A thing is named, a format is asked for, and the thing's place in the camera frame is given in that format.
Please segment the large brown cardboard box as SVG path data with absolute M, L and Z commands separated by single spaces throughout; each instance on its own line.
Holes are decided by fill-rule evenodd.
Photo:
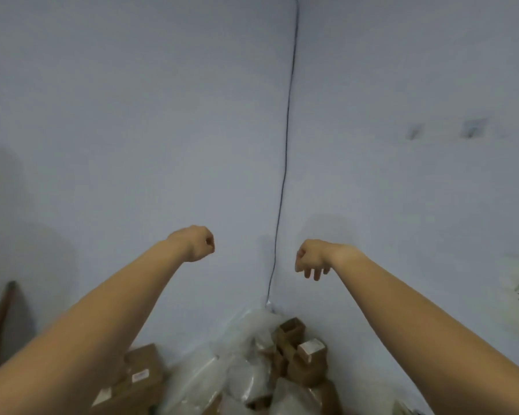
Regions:
M 165 390 L 164 363 L 156 344 L 128 351 L 116 383 L 100 391 L 89 415 L 155 415 Z

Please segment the open small brown carton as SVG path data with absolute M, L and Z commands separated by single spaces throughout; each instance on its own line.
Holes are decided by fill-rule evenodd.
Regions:
M 292 361 L 298 346 L 305 341 L 306 326 L 299 318 L 291 318 L 279 325 L 273 336 L 276 350 L 287 361 Z

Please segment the person's left hand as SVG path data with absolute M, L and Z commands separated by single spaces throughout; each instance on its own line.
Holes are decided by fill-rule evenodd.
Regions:
M 197 262 L 198 260 L 198 228 L 206 226 L 191 225 L 171 233 L 166 243 L 169 248 L 177 251 L 181 260 L 185 263 Z

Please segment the pile of clear plastic bags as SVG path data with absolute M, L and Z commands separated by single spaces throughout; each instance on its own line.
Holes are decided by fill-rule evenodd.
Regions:
M 321 415 L 309 389 L 286 378 L 274 332 L 290 317 L 267 309 L 237 317 L 219 339 L 170 374 L 155 415 Z

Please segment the person's left forearm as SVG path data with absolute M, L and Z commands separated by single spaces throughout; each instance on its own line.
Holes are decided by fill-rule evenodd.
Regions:
M 3 364 L 0 415 L 88 412 L 186 255 L 174 241 L 159 242 Z

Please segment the small carton with white label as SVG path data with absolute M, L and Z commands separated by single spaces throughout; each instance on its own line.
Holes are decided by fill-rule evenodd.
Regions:
M 306 388 L 316 387 L 328 374 L 328 348 L 322 340 L 312 338 L 297 346 L 288 363 L 286 378 Z

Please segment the brown cardboard piece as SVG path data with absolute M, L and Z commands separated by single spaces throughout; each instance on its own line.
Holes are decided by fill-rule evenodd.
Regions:
M 344 415 L 338 391 L 332 380 L 325 379 L 309 391 L 318 404 L 321 415 Z

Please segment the person's right hand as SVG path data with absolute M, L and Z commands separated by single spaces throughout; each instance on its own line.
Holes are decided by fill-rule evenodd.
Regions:
M 338 267 L 342 252 L 346 251 L 346 244 L 307 239 L 297 251 L 294 270 L 317 282 Z

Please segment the person's right forearm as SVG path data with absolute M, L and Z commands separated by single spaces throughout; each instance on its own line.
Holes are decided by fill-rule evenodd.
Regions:
M 519 415 L 519 366 L 352 246 L 330 266 L 435 415 Z

